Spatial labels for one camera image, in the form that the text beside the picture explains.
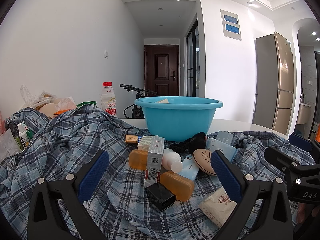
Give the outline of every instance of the metal bolt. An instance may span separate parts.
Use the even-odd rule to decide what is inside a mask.
[[[247,174],[247,175],[245,176],[245,178],[246,178],[247,180],[253,180],[253,176],[252,176],[251,174]]]
[[[39,179],[38,179],[38,183],[39,183],[39,184],[44,183],[44,178],[39,178]]]
[[[68,175],[66,176],[67,180],[73,180],[74,177],[75,177],[75,176],[74,176],[72,173],[70,173],[70,174],[68,174]]]
[[[278,182],[279,184],[281,184],[283,181],[281,178],[276,178],[276,182]]]

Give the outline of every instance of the door handle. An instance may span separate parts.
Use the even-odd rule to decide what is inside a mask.
[[[176,72],[175,71],[173,72],[173,75],[171,77],[173,77],[173,81],[176,80]]]

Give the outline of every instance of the white bottle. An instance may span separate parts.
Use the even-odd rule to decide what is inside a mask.
[[[102,109],[107,113],[117,116],[116,112],[116,96],[113,92],[112,82],[104,82],[101,93],[101,105]]]
[[[18,129],[19,129],[19,137],[22,142],[22,145],[26,148],[29,145],[29,139],[26,133],[26,130],[23,128],[22,123],[18,124]]]
[[[180,172],[183,168],[180,155],[171,149],[163,150],[162,166],[174,173]]]

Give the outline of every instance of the tiled wall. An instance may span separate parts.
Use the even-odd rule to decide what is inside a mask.
[[[316,96],[317,96],[317,70],[316,70],[316,57],[313,46],[301,46],[300,58],[301,58],[301,71],[302,71],[302,87],[303,93],[306,95],[306,103],[311,105],[311,111],[308,123],[305,124],[304,136],[308,138],[313,116],[315,114]]]

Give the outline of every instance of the white bottle cap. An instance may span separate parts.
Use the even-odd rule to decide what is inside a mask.
[[[22,127],[22,123],[18,124],[19,133],[24,132],[24,128]]]
[[[183,164],[182,164],[181,160],[179,160],[176,157],[169,158],[169,160],[167,161],[167,164],[168,164],[168,167],[171,168],[171,171],[174,173],[178,173],[178,172],[182,171]]]

